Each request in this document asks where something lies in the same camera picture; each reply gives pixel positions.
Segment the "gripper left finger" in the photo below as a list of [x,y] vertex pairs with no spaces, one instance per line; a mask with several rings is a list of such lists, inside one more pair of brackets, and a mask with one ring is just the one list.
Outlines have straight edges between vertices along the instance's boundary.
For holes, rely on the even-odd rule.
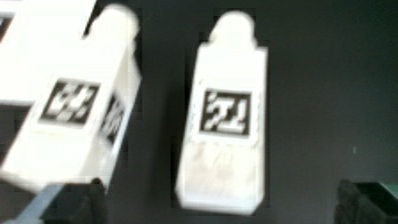
[[107,224],[105,186],[89,183],[50,184],[34,198],[28,211],[34,224]]

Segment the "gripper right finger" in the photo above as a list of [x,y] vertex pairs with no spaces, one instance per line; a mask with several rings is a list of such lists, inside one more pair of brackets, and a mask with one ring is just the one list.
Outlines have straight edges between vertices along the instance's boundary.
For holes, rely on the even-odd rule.
[[336,224],[398,224],[398,183],[339,182]]

